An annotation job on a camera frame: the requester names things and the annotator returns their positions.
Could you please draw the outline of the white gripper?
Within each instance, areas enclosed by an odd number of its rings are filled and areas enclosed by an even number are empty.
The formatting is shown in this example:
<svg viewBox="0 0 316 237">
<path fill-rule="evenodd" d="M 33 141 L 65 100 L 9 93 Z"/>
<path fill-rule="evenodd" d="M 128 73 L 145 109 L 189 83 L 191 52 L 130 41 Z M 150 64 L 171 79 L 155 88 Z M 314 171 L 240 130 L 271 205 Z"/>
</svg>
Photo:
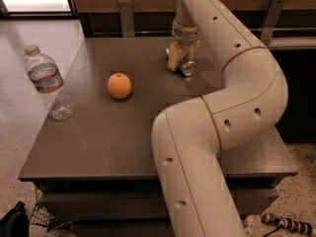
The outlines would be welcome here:
<svg viewBox="0 0 316 237">
<path fill-rule="evenodd" d="M 192 45 L 191 60 L 194 60 L 199 47 L 199 32 L 196 26 L 185 26 L 177 20 L 173 21 L 172 34 L 176 41 L 169 46 L 168 67 L 172 72 L 175 72 L 179 66 L 183 56 L 183 48 L 181 45 Z"/>
</svg>

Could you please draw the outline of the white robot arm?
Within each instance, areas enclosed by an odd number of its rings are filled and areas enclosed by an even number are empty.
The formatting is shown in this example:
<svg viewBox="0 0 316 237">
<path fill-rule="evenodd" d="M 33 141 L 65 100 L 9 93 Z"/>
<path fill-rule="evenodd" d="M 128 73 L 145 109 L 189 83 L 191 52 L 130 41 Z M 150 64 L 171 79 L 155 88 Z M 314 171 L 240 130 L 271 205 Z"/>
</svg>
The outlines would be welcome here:
<svg viewBox="0 0 316 237">
<path fill-rule="evenodd" d="M 287 83 L 265 47 L 219 0 L 180 0 L 222 73 L 222 90 L 167 108 L 153 123 L 155 165 L 176 237 L 246 237 L 217 154 L 273 127 Z"/>
</svg>

